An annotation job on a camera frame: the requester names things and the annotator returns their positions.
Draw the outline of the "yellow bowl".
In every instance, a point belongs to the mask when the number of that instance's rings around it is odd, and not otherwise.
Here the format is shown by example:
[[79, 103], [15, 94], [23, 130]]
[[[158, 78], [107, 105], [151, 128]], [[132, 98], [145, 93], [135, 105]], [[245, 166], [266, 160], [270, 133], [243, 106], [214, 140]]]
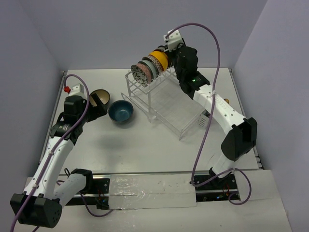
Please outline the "yellow bowl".
[[166, 71], [168, 68], [168, 57], [162, 51], [153, 51], [149, 54], [150, 56], [156, 58], [162, 66], [163, 71]]

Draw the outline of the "red patterned white bowl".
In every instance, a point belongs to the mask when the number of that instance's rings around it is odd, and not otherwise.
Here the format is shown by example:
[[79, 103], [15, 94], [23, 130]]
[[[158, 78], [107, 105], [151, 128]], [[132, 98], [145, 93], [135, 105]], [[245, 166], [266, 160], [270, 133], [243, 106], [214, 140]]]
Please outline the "red patterned white bowl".
[[160, 75], [163, 72], [163, 66], [159, 60], [152, 55], [148, 55], [147, 58], [149, 58], [155, 64], [156, 68], [158, 69], [158, 75]]

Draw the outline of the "light green ceramic bowl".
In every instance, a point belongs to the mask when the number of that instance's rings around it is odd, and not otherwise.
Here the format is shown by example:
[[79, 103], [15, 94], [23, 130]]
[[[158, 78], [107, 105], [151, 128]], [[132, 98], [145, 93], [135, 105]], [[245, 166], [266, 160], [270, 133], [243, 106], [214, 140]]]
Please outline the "light green ceramic bowl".
[[155, 63], [148, 57], [143, 57], [142, 62], [149, 66], [153, 74], [153, 79], [156, 79], [158, 77], [159, 72], [158, 72], [158, 68], [155, 65]]

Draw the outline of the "pink patterned bowl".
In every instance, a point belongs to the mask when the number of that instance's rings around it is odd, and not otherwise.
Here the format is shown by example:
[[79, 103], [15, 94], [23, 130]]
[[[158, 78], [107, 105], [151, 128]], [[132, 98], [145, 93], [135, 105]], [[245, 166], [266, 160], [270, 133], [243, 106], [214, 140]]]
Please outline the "pink patterned bowl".
[[145, 62], [143, 61], [139, 61], [138, 62], [138, 66], [142, 69], [142, 71], [145, 73], [146, 79], [147, 79], [147, 83], [151, 83], [153, 80], [153, 72], [150, 68], [149, 65], [147, 65]]

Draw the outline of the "leaf patterned bowl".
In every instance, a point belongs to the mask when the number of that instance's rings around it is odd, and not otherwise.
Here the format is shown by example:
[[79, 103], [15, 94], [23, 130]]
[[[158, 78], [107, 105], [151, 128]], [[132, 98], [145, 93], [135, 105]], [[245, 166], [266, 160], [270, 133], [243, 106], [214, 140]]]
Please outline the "leaf patterned bowl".
[[135, 81], [137, 81], [140, 85], [142, 85], [143, 87], [148, 86], [147, 83], [147, 79], [145, 76], [145, 73], [142, 71], [142, 69], [138, 66], [138, 64], [134, 64], [131, 66], [130, 68], [132, 74], [133, 74], [133, 78], [135, 79]]

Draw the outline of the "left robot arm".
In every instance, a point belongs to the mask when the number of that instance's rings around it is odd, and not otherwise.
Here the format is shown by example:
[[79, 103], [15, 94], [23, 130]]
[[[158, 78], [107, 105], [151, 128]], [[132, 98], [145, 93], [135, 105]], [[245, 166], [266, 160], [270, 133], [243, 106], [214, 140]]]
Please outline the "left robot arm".
[[15, 214], [11, 225], [17, 222], [37, 227], [54, 228], [60, 220], [63, 207], [77, 193], [88, 193], [94, 188], [91, 170], [74, 169], [69, 178], [55, 188], [61, 168], [83, 132], [85, 123], [107, 114], [107, 107], [97, 94], [90, 96], [96, 106], [81, 96], [68, 96], [64, 111], [51, 128], [45, 155], [29, 184], [21, 194], [11, 197]]

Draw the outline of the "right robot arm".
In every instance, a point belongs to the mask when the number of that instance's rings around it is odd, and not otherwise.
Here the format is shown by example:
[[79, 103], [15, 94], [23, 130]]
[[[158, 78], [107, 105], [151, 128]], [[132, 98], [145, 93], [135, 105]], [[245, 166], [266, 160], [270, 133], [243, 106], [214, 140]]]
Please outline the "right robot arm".
[[256, 146], [257, 122], [234, 110], [214, 90], [214, 84], [197, 70], [197, 50], [180, 43], [174, 49], [167, 48], [169, 62], [175, 69], [181, 90], [200, 104], [225, 133], [221, 143], [221, 155], [210, 168], [210, 184], [220, 189], [227, 176], [236, 166], [236, 161]]

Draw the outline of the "beige bowl black rim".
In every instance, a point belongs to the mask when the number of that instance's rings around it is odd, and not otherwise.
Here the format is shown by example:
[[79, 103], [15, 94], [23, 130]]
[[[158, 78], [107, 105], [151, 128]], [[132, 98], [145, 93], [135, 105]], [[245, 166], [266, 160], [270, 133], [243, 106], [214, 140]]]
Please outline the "beige bowl black rim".
[[101, 102], [105, 105], [108, 105], [109, 102], [110, 102], [110, 99], [111, 99], [111, 96], [109, 94], [108, 91], [104, 90], [104, 89], [97, 89], [97, 90], [94, 90], [93, 92], [90, 93], [90, 103], [92, 106], [96, 106], [96, 102], [94, 101], [92, 95], [93, 94], [97, 94], [97, 96], [99, 97], [99, 99], [101, 100]]

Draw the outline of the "dark blue ceramic bowl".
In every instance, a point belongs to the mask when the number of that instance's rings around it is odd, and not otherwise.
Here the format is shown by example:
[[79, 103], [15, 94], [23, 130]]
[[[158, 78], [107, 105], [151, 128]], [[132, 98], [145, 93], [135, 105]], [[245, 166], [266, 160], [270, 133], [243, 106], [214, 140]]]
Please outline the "dark blue ceramic bowl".
[[132, 119], [134, 114], [133, 105], [125, 100], [118, 100], [113, 102], [109, 109], [108, 115], [110, 119], [119, 124], [123, 124]]

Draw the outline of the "white slotted spatula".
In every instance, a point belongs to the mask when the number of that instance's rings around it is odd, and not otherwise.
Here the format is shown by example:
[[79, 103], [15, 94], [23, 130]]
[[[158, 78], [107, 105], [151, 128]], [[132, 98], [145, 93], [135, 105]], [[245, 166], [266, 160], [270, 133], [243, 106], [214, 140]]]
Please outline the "white slotted spatula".
[[202, 128], [206, 128], [208, 124], [209, 118], [205, 114], [200, 114], [198, 125]]

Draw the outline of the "clear taped plastic sheet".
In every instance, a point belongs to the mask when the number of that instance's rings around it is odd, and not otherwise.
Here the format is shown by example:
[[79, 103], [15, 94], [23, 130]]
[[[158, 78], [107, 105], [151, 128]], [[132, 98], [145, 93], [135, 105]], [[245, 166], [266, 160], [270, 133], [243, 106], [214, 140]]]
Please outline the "clear taped plastic sheet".
[[195, 207], [196, 191], [190, 174], [113, 175], [109, 186], [110, 209]]

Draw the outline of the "black mounting rail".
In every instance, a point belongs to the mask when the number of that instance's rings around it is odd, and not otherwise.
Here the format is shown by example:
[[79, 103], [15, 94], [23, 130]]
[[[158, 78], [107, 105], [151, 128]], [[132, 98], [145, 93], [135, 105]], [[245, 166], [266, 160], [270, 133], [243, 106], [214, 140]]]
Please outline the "black mounting rail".
[[239, 199], [234, 175], [224, 182], [194, 187], [190, 174], [95, 176], [89, 192], [76, 194], [70, 206], [87, 203], [100, 210], [190, 208], [198, 202]]

